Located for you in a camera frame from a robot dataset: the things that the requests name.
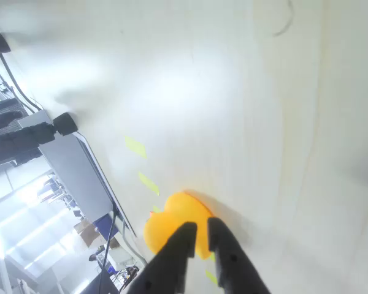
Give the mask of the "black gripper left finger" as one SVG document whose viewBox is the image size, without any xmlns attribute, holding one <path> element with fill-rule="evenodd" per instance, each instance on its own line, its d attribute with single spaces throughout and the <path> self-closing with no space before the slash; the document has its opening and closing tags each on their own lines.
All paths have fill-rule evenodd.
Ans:
<svg viewBox="0 0 368 294">
<path fill-rule="evenodd" d="M 188 259 L 195 254 L 197 225 L 182 224 L 143 271 L 130 283 L 128 293 L 184 293 Z"/>
</svg>

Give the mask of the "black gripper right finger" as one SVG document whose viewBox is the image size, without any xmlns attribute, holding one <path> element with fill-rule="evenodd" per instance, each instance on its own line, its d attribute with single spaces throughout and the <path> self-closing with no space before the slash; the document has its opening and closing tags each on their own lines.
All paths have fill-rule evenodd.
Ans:
<svg viewBox="0 0 368 294">
<path fill-rule="evenodd" d="M 225 293 L 269 293 L 228 226 L 217 217 L 208 218 L 207 225 L 209 251 L 215 256 L 218 286 Z"/>
</svg>

